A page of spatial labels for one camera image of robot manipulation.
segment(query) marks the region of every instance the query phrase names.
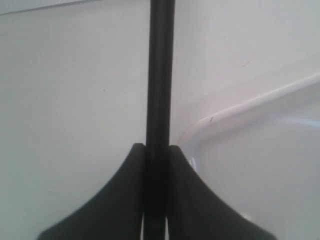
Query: black pole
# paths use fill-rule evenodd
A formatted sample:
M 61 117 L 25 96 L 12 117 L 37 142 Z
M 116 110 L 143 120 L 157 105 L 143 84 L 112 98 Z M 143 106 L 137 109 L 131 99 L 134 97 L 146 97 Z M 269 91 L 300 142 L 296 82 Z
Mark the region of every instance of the black pole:
M 144 240 L 164 240 L 175 0 L 151 0 Z

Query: white surface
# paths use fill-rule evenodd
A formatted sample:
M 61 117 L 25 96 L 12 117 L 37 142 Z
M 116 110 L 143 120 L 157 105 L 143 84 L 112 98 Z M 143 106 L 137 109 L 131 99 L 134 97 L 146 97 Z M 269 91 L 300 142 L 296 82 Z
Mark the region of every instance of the white surface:
M 270 91 L 235 87 L 224 110 L 194 124 L 180 146 L 198 174 L 227 204 L 279 240 L 320 236 L 320 61 L 318 73 L 294 81 L 299 68 L 256 80 Z M 291 83 L 276 87 L 279 82 Z M 227 91 L 224 96 L 231 97 Z M 226 102 L 226 97 L 216 101 Z M 210 108 L 210 101 L 201 107 Z
M 171 142 L 207 95 L 320 52 L 319 5 L 177 0 Z M 148 0 L 0 16 L 1 240 L 34 240 L 144 142 L 148 38 Z
M 83 0 L 0 0 L 0 15 Z

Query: black rod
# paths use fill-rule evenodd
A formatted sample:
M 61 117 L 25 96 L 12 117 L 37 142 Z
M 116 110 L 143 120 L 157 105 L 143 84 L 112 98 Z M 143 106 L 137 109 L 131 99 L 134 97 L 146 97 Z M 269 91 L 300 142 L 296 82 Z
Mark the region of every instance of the black rod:
M 144 240 L 164 240 L 175 0 L 151 0 Z

